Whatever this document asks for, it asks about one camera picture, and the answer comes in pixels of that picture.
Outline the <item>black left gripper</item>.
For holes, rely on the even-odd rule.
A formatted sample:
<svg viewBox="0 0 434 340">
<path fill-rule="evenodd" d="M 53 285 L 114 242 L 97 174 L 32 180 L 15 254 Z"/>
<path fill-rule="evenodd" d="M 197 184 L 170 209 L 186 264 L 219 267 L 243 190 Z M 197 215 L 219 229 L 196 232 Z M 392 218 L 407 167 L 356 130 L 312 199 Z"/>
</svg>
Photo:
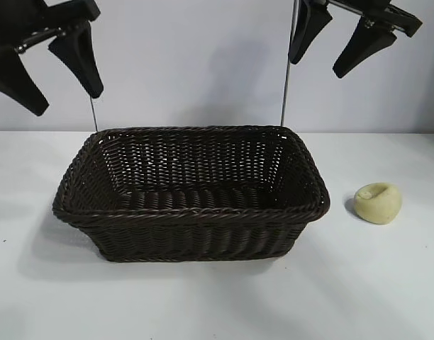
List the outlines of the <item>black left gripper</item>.
<svg viewBox="0 0 434 340">
<path fill-rule="evenodd" d="M 49 103 L 13 50 L 29 36 L 51 29 L 65 29 L 48 49 L 76 76 L 84 90 L 98 98 L 104 85 L 96 66 L 91 25 L 100 16 L 95 1 L 0 1 L 0 92 L 42 116 Z"/>
</svg>

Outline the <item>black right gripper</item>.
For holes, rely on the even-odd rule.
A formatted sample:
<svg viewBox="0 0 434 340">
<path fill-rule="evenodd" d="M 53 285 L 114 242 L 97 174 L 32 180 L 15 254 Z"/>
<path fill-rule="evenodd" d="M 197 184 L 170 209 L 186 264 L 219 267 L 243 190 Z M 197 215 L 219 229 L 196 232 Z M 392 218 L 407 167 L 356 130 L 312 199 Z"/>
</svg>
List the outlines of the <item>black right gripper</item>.
<svg viewBox="0 0 434 340">
<path fill-rule="evenodd" d="M 391 27 L 407 36 L 414 36 L 423 24 L 413 14 L 391 4 L 390 0 L 301 0 L 289 46 L 292 64 L 300 62 L 313 40 L 332 21 L 329 3 L 361 16 L 352 37 L 333 65 L 339 79 L 368 57 L 393 45 L 396 35 Z"/>
</svg>

